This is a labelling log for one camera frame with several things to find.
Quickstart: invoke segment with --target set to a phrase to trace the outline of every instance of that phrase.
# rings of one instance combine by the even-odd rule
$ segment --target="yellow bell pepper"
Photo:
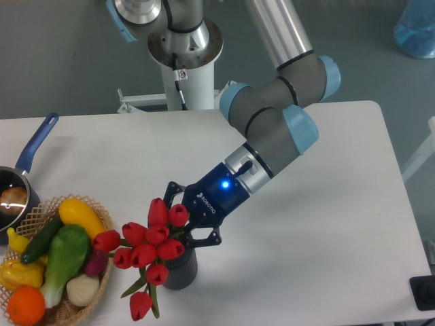
[[[23,265],[19,259],[9,259],[0,264],[0,284],[11,292],[30,285],[40,288],[44,281],[44,267],[39,263]]]
[[[61,202],[59,216],[65,225],[77,224],[84,228],[91,241],[106,230],[92,207],[77,198],[67,198]]]
[[[30,240],[17,234],[13,228],[8,228],[6,232],[7,236],[9,237],[9,247],[11,247],[11,249],[17,254],[21,255],[26,249],[27,245],[30,243]],[[43,255],[37,261],[44,266],[47,266],[48,256]]]

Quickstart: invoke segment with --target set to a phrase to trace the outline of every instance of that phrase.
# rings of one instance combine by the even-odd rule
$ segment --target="saucepan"
[[[32,167],[33,156],[58,119],[57,113],[47,115],[22,150],[15,168],[0,166],[0,245],[8,242],[6,230],[19,226],[26,214],[41,202],[26,175]]]

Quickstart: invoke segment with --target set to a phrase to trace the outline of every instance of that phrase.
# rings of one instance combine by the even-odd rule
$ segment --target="cucumber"
[[[24,265],[33,263],[43,254],[47,253],[52,239],[63,226],[65,225],[60,219],[59,214],[56,214],[50,222],[45,224],[42,229],[36,233],[27,245],[26,249],[21,254],[21,263]]]

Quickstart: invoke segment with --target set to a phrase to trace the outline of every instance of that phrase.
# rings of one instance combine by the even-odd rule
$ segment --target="white table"
[[[430,273],[379,106],[310,106],[320,139],[229,215],[223,243],[197,250],[187,289],[158,289],[161,318],[141,325],[355,325],[427,319],[408,280]],[[43,119],[0,120],[0,165],[13,166]],[[29,181],[42,200],[88,195],[117,230],[145,223],[173,180],[199,180],[243,137],[218,111],[61,117]],[[138,325],[114,269],[84,325]]]

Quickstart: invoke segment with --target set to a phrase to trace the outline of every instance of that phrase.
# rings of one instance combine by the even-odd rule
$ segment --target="blue pan handle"
[[[24,170],[28,173],[30,172],[33,156],[35,156],[37,149],[50,133],[51,129],[53,129],[54,125],[57,123],[57,120],[59,120],[59,114],[50,113],[47,115],[46,119],[42,122],[38,130],[36,130],[26,147],[22,150],[21,155],[15,164],[16,168]]]

